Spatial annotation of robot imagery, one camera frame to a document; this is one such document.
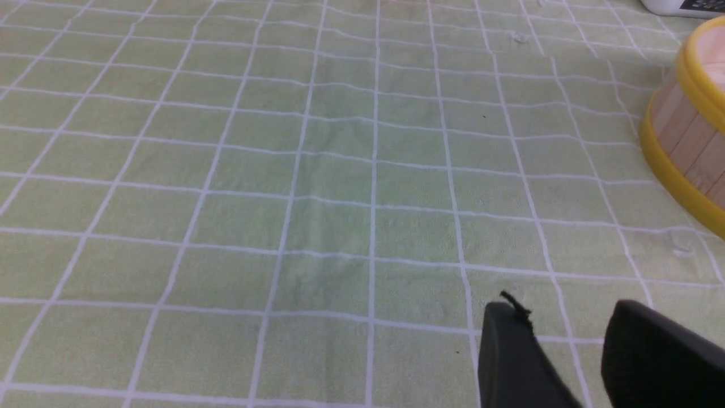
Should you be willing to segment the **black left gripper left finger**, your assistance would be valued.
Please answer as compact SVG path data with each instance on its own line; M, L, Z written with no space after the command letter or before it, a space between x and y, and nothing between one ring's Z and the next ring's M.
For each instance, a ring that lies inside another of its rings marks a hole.
M580 407L537 341L530 310L506 291L484 310L478 380L482 407Z

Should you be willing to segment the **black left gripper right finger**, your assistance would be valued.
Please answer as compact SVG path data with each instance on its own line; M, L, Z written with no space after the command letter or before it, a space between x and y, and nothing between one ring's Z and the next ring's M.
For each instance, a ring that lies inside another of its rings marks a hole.
M601 362L613 407L722 407L724 351L636 300L619 300Z

